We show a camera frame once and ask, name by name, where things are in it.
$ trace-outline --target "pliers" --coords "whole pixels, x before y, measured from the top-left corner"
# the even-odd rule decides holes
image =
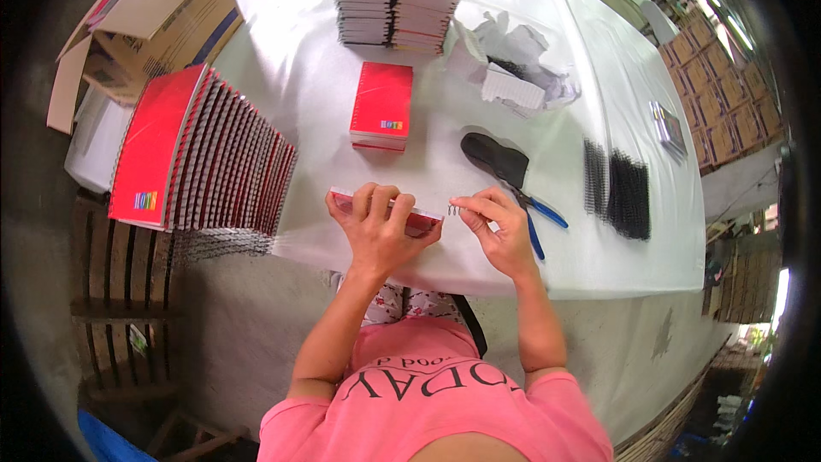
[[[542,202],[534,200],[532,197],[527,196],[517,188],[513,188],[511,186],[511,189],[513,190],[513,194],[516,195],[516,200],[519,202],[519,206],[524,209],[527,214],[527,230],[530,234],[530,244],[533,245],[533,250],[536,252],[536,256],[539,257],[539,261],[544,261],[542,244],[539,242],[539,236],[536,235],[536,227],[533,225],[533,218],[530,217],[527,207],[531,206],[533,209],[541,212],[543,215],[553,220],[553,222],[559,225],[562,229],[568,228],[568,224],[564,218],[559,215],[559,213],[544,205]]]

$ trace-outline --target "woman's right hand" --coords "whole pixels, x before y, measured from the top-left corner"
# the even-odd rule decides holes
[[[476,234],[487,260],[513,281],[539,275],[539,268],[530,248],[527,212],[504,191],[493,186],[472,197],[451,198],[450,203],[461,209],[459,217]],[[499,226],[492,231],[488,223]]]

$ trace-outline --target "red notebook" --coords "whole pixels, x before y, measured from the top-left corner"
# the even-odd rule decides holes
[[[413,68],[366,61],[351,116],[355,147],[405,150],[411,128]]]
[[[334,201],[337,206],[346,214],[353,212],[354,193],[352,191],[343,190],[336,186],[331,188],[331,194],[334,196]],[[394,200],[387,204],[387,216],[391,215],[393,210]],[[407,221],[405,221],[405,235],[412,238],[419,238],[422,235],[433,229],[437,223],[444,221],[445,216],[441,214],[434,214],[426,210],[417,209],[416,207],[410,210]]]
[[[156,77],[143,90],[120,147],[108,217],[152,229],[168,224],[166,202],[172,160],[183,121],[210,75],[205,64]]]

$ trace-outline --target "white tablecloth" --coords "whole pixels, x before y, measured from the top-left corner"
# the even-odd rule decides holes
[[[332,185],[355,190],[373,180],[416,195],[417,207],[446,213],[451,196],[496,184],[462,155],[471,130],[507,140],[530,158],[524,190],[553,205],[563,231],[533,214],[554,299],[610,299],[699,290],[703,279],[703,202],[698,167],[679,166],[661,148],[648,114],[658,100],[685,118],[661,58],[633,27],[598,0],[462,0],[456,16],[475,27],[485,11],[511,13],[550,42],[542,62],[566,69],[582,96],[529,121],[482,102],[478,89],[445,73],[441,59],[337,43],[333,0],[237,0],[245,16],[215,66],[299,146],[273,252],[344,271],[343,231],[323,196]],[[410,137],[404,154],[351,148],[348,125],[362,61],[414,67]],[[611,137],[650,167],[652,239],[626,240],[583,208],[582,139]],[[687,134],[688,149],[693,152]],[[474,235],[447,217],[442,240],[401,268],[397,283],[477,295],[512,293]]]

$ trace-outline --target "cardboard box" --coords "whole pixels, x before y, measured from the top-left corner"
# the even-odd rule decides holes
[[[678,35],[665,46],[667,46],[667,50],[670,52],[673,63],[675,63],[675,66],[678,68],[683,67],[690,59],[696,57],[699,53],[699,46],[683,31],[678,33]]]
[[[713,127],[705,128],[704,136],[707,138],[710,159],[714,165],[733,160],[741,153],[735,132],[727,121],[720,121]]]
[[[684,114],[687,117],[687,125],[690,126],[690,132],[693,132],[697,128],[702,128],[703,124],[699,120],[698,113],[695,112],[695,104],[693,103],[693,99],[690,97],[683,97],[682,106],[684,108]]]
[[[691,16],[690,22],[684,25],[682,32],[686,33],[699,49],[705,48],[718,38],[713,25],[700,11]]]
[[[118,0],[89,33],[97,0],[63,46],[46,124],[71,133],[80,79],[122,105],[152,77],[211,63],[242,24],[235,0]]]
[[[715,84],[727,110],[733,110],[750,99],[744,77],[734,68],[717,77]]]
[[[692,94],[703,92],[716,79],[716,76],[713,75],[713,72],[700,56],[693,57],[679,71],[682,73],[687,91]]]
[[[710,158],[709,143],[706,134],[704,134],[704,129],[696,128],[691,134],[693,136],[693,146],[695,147],[695,160],[698,161],[699,168],[710,166],[713,164],[713,159]]]
[[[730,108],[726,106],[718,89],[710,84],[703,92],[691,97],[696,127],[713,127],[723,122]]]
[[[767,139],[767,133],[749,102],[730,111],[727,121],[735,129],[735,137],[742,150],[752,148]]]
[[[668,71],[676,67],[676,61],[673,60],[670,48],[667,45],[659,46],[659,54],[662,56],[662,61],[664,61],[664,66]]]
[[[687,82],[682,75],[682,71],[676,68],[670,68],[670,78],[672,78],[673,86],[676,87],[676,93],[682,100],[684,97],[690,95],[690,88],[687,87]]]
[[[775,101],[769,95],[753,102],[753,110],[759,123],[765,128],[768,139],[773,138],[784,129],[781,115],[778,114],[778,109],[775,107]]]
[[[753,100],[758,100],[768,95],[769,90],[767,89],[765,79],[755,63],[749,63],[745,66],[742,74],[744,75],[744,81],[747,83],[747,87],[750,89],[750,95],[753,97]]]
[[[701,50],[700,57],[715,77],[724,75],[728,69],[733,67],[732,59],[724,50],[724,45],[718,40],[705,46]]]

